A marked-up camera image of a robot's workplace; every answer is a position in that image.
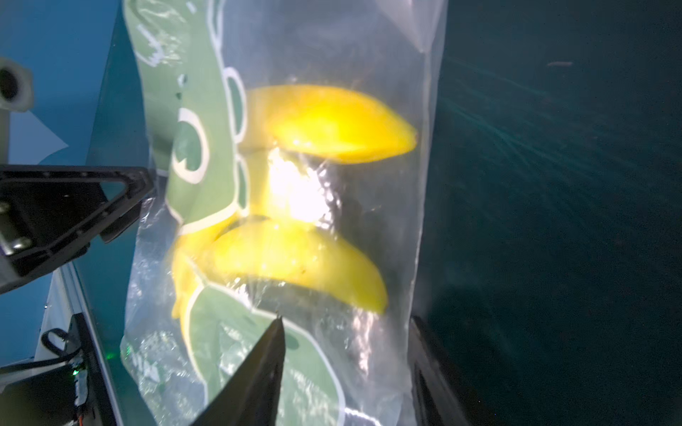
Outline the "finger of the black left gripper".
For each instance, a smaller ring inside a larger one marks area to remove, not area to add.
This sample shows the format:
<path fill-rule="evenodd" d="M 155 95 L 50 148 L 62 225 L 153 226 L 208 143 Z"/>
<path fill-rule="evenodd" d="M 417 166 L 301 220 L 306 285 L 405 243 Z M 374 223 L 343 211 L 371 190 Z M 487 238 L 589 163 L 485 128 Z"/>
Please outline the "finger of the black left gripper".
<path fill-rule="evenodd" d="M 154 188 L 144 167 L 1 168 L 1 291 L 8 293 L 109 243 Z"/>

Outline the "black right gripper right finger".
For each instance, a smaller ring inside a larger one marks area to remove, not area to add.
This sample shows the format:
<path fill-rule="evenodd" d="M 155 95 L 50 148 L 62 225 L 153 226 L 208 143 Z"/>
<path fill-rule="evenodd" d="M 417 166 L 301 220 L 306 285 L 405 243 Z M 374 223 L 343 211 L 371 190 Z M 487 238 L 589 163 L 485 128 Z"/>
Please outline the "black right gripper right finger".
<path fill-rule="evenodd" d="M 447 352 L 417 316 L 408 326 L 408 363 L 418 425 L 472 425 L 464 393 Z"/>

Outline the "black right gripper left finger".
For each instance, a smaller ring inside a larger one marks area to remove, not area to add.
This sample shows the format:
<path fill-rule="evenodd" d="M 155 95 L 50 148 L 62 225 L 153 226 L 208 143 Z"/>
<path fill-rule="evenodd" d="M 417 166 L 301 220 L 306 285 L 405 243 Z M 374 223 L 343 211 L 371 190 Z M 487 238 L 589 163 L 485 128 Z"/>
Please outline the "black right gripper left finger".
<path fill-rule="evenodd" d="M 285 354 L 284 324 L 278 317 L 194 424 L 275 426 Z"/>

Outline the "green printed zip-top bag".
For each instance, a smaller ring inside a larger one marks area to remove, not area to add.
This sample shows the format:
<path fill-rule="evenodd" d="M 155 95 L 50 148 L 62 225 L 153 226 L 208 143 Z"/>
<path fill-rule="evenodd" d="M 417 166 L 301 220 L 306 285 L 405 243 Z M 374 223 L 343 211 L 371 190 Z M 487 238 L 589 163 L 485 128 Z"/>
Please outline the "green printed zip-top bag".
<path fill-rule="evenodd" d="M 412 425 L 444 1 L 126 1 L 155 188 L 124 366 L 160 425 L 275 319 L 280 425 Z"/>

